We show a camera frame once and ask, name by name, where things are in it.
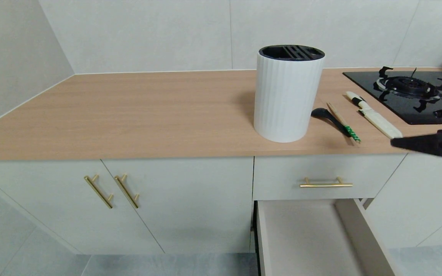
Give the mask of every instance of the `tile wall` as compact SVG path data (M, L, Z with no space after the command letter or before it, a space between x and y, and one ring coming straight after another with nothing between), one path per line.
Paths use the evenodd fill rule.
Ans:
M254 69L272 44L326 67L442 66L442 0L40 0L77 74Z
M0 116L73 74L38 0L0 0Z

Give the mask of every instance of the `cabinet handle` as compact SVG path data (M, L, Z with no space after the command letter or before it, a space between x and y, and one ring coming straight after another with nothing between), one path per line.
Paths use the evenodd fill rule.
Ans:
M86 183L88 183L90 185L90 187L98 194L98 196L100 196L100 198L103 200L103 202L107 205L107 207L109 209L112 209L112 203L110 203L112 201L112 198L114 197L114 194L110 194L109 198L105 198L105 196L103 196L103 194L97 189L97 187L95 186L95 180L98 178L98 174L95 174L95 176L93 176L93 179L90 179L89 176L85 176L84 180L86 180Z
M134 198L132 198L132 195L130 195L129 191L126 189L126 186L124 185L124 182L127 179L127 175L124 174L122 176L122 178L119 178L118 175L116 175L114 177L115 182L117 183L117 185L119 185L119 188L122 190L122 192L124 193L124 195L127 197L127 199L129 200L130 204L132 205L132 207L134 208L139 208L139 206L137 206L137 198L139 198L139 194L135 194Z
M342 182L342 178L337 176L337 181L339 183L322 183L322 184L312 184L308 177L305 177L306 184L300 185L300 187L352 187L352 183Z

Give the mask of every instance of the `black glass cooktop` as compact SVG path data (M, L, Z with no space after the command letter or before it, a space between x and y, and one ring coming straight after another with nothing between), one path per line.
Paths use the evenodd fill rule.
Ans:
M344 75L407 124L442 124L442 72L412 73L383 67L379 72L345 72Z

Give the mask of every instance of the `kitchen counter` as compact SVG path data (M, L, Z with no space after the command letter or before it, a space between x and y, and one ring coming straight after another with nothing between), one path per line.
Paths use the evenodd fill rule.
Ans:
M442 129L406 124L342 75L376 70L325 69L314 105L331 102L359 135L360 145L314 118L305 137L293 143L259 136L253 129L254 70L92 74L70 77L2 117L0 160L404 152L358 113L343 96L348 90L363 96L404 136Z

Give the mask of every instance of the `kitchen knife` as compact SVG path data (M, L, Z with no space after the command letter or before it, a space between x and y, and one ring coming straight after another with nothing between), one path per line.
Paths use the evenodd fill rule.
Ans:
M372 109L368 103L358 96L358 94L347 91L346 96L352 101L352 103L361 109L359 113L363 115L371 124L373 124L377 129L379 129L386 137L393 138L401 138L403 137L402 133L390 122L388 122L381 114Z

